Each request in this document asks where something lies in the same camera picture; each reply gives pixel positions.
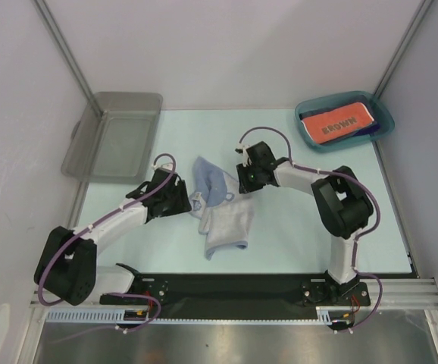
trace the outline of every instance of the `teal plastic container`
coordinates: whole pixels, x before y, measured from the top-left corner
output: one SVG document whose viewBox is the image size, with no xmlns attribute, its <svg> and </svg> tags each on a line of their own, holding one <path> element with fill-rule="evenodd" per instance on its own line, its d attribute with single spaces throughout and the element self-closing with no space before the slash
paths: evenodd
<svg viewBox="0 0 438 364">
<path fill-rule="evenodd" d="M 327 144 L 317 144 L 310 138 L 305 129 L 305 126 L 300 120 L 300 114 L 307 111 L 318 110 L 319 108 L 338 108 L 342 105 L 345 105 L 345 103 L 348 102 L 351 98 L 360 95 L 365 96 L 368 99 L 369 105 L 371 106 L 373 112 L 372 116 L 380 125 L 379 130 L 372 134 L 351 136 L 350 138 L 339 141 L 331 141 Z M 301 102 L 295 108 L 295 119 L 300 134 L 302 135 L 302 138 L 307 146 L 312 148 L 314 151 L 320 153 L 332 152 L 335 150 L 349 148 L 351 146 L 358 146 L 359 144 L 373 142 L 380 139 L 381 137 L 386 136 L 394 130 L 394 119 L 387 110 L 386 106 L 384 106 L 384 104 L 376 96 L 370 93 L 366 93 L 364 91 L 336 93 L 334 95 L 323 96 L 317 99 Z"/>
</svg>

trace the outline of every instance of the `wall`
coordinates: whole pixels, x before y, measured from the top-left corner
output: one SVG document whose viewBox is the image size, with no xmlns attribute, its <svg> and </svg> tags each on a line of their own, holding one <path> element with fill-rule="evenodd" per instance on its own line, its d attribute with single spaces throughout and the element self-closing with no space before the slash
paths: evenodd
<svg viewBox="0 0 438 364">
<path fill-rule="evenodd" d="M 374 91 L 420 0 L 48 0 L 90 86 L 165 108 Z"/>
<path fill-rule="evenodd" d="M 382 142 L 415 259 L 438 283 L 438 2 L 383 95 L 397 125 Z"/>
<path fill-rule="evenodd" d="M 0 305 L 11 304 L 0 362 L 24 330 L 48 232 L 66 222 L 76 183 L 61 175 L 85 106 L 30 0 L 0 1 Z"/>
</svg>

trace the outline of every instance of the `orange cloth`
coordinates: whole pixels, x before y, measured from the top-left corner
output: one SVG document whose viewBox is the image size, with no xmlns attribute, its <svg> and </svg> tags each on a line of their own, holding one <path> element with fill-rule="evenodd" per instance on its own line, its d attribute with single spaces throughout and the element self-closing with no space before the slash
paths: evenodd
<svg viewBox="0 0 438 364">
<path fill-rule="evenodd" d="M 362 102 L 354 102 L 335 110 L 302 119 L 308 135 L 317 144 L 322 144 L 359 129 L 368 127 L 374 118 Z"/>
</svg>

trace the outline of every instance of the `purple cable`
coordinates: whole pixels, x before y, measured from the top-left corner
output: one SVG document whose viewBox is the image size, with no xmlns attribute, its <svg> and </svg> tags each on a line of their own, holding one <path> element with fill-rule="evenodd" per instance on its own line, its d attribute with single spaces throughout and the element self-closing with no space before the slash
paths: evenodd
<svg viewBox="0 0 438 364">
<path fill-rule="evenodd" d="M 351 176 L 349 176 L 347 174 L 339 173 L 339 172 L 334 172 L 334 171 L 322 171 L 322 170 L 317 170 L 317 169 L 314 169 L 314 168 L 305 167 L 305 166 L 302 166 L 302 165 L 295 164 L 293 162 L 293 158 L 292 158 L 292 146 L 291 146 L 291 144 L 290 144 L 290 142 L 288 140 L 288 137 L 286 137 L 286 135 L 284 133 L 282 133 L 278 129 L 275 129 L 274 127 L 253 127 L 252 129 L 249 129 L 248 131 L 246 131 L 241 136 L 241 139 L 239 140 L 239 143 L 242 143 L 244 138 L 249 133 L 251 133 L 254 130 L 269 130 L 269 131 L 273 131 L 273 132 L 281 135 L 282 138 L 285 139 L 286 147 L 288 148 L 288 159 L 289 159 L 289 162 L 291 163 L 291 165 L 295 169 L 298 169 L 300 171 L 310 172 L 310 173 L 313 173 L 313 174 L 322 174 L 322 175 L 327 175 L 327 176 L 335 176 L 335 177 L 345 178 L 346 180 L 348 180 L 348 181 L 356 184 L 360 188 L 362 188 L 362 190 L 369 196 L 369 199 L 372 201 L 372 203 L 374 205 L 374 209 L 376 211 L 376 221 L 374 222 L 374 225 L 372 227 L 370 227 L 366 231 L 362 231 L 360 234 L 357 234 L 354 237 L 354 249 L 352 251 L 352 261 L 351 261 L 352 269 L 354 270 L 354 272 L 357 275 L 360 275 L 362 277 L 368 277 L 368 278 L 375 279 L 377 281 L 377 284 L 379 284 L 379 297 L 377 298 L 377 301 L 376 301 L 376 303 L 374 305 L 374 308 L 371 310 L 371 312 L 369 312 L 369 314 L 367 315 L 366 318 L 364 318 L 364 320 L 359 322 L 357 325 L 352 326 L 352 328 L 357 328 L 357 327 L 363 325 L 366 321 L 368 321 L 374 315 L 374 313 L 376 313 L 377 309 L 379 308 L 380 301 L 382 300 L 382 296 L 383 296 L 383 284 L 380 281 L 380 279 L 376 275 L 373 275 L 371 273 L 361 273 L 355 267 L 356 266 L 356 261 L 357 261 L 358 240 L 361 237 L 363 237 L 363 236 L 365 236 L 367 234 L 372 233 L 374 230 L 376 230 L 379 227 L 379 224 L 380 224 L 380 207 L 379 207 L 379 203 L 377 202 L 376 198 L 374 197 L 374 194 L 364 184 L 362 184 L 361 182 L 359 182 L 358 180 L 356 180 L 355 178 L 353 178 L 353 177 L 351 177 Z"/>
<path fill-rule="evenodd" d="M 109 295 L 116 296 L 116 297 L 125 297 L 125 298 L 143 298 L 149 301 L 152 301 L 153 303 L 156 303 L 157 305 L 157 312 L 153 315 L 153 317 L 149 318 L 142 324 L 139 324 L 135 328 L 125 328 L 122 329 L 121 332 L 123 333 L 129 333 L 129 332 L 135 332 L 138 330 L 143 329 L 145 326 L 149 325 L 152 321 L 156 320 L 156 318 L 160 315 L 161 312 L 161 304 L 160 301 L 158 301 L 156 298 L 151 296 L 145 296 L 142 294 L 130 294 L 130 293 L 108 293 Z M 84 330 L 81 332 L 78 332 L 76 334 L 72 334 L 66 337 L 63 337 L 62 339 L 54 340 L 51 342 L 51 344 L 59 344 L 63 341 L 75 339 L 76 337 L 80 337 L 86 334 L 89 334 L 94 331 L 101 331 L 101 330 L 117 330 L 117 326 L 110 326 L 110 325 L 102 325 L 102 326 L 95 326 L 93 328 L 89 328 L 88 330 Z"/>
<path fill-rule="evenodd" d="M 157 160 L 159 160 L 161 157 L 168 157 L 172 160 L 172 170 L 169 173 L 169 175 L 167 176 L 167 178 L 165 178 L 165 180 L 159 184 L 156 188 L 154 188 L 153 190 L 151 190 L 150 192 L 144 194 L 143 196 L 139 197 L 138 199 L 127 203 L 123 209 L 117 208 L 111 212 L 109 212 L 108 214 L 106 214 L 105 216 L 99 218 L 98 220 L 96 220 L 95 222 L 92 223 L 92 226 L 95 228 L 98 225 L 102 224 L 103 222 L 105 222 L 106 220 L 108 220 L 109 218 L 115 216 L 116 214 L 122 212 L 124 209 L 128 209 L 129 207 L 140 203 L 141 201 L 143 201 L 144 199 L 148 199 L 151 195 L 157 193 L 163 186 L 165 186 L 169 180 L 171 180 L 171 178 L 173 177 L 174 173 L 175 173 L 175 168 L 176 168 L 176 161 L 175 158 L 168 153 L 161 153 L 159 155 L 157 155 L 157 158 L 155 158 L 155 160 L 153 161 L 153 164 L 155 165 L 157 163 Z M 62 256 L 64 254 L 64 252 L 66 251 L 66 249 L 72 244 L 74 243 L 77 239 L 79 239 L 80 237 L 82 237 L 84 234 L 89 233 L 89 228 L 85 228 L 84 230 L 80 231 L 79 233 L 75 234 L 72 236 L 72 238 L 70 238 L 66 243 L 64 243 L 61 248 L 56 252 L 56 254 L 54 254 L 54 256 L 52 257 L 52 259 L 49 261 L 49 263 L 47 264 L 47 266 L 44 269 L 44 272 L 42 273 L 42 276 L 39 280 L 39 286 L 37 288 L 37 296 L 39 298 L 39 302 L 41 305 L 43 306 L 47 306 L 47 307 L 51 307 L 54 305 L 57 305 L 58 303 L 62 302 L 63 300 L 56 300 L 54 302 L 48 302 L 44 299 L 44 283 L 45 280 L 47 279 L 49 272 L 51 271 L 52 267 L 54 266 L 54 264 L 58 261 L 59 257 Z"/>
</svg>

